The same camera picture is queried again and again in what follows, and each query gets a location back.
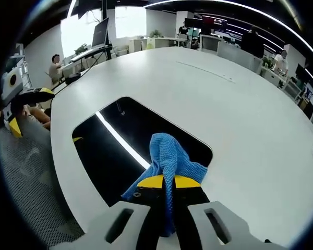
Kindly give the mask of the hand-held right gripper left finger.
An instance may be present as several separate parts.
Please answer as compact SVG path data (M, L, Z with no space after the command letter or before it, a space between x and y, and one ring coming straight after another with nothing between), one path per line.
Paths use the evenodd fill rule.
M51 249L156 249L164 223L163 176L140 181L131 199L119 201L73 242Z

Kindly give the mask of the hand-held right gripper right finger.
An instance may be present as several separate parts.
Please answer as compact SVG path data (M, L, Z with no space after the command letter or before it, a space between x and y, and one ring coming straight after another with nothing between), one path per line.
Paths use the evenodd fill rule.
M261 241L248 223L220 202L210 202L201 184L176 175L174 224L181 249L286 249Z

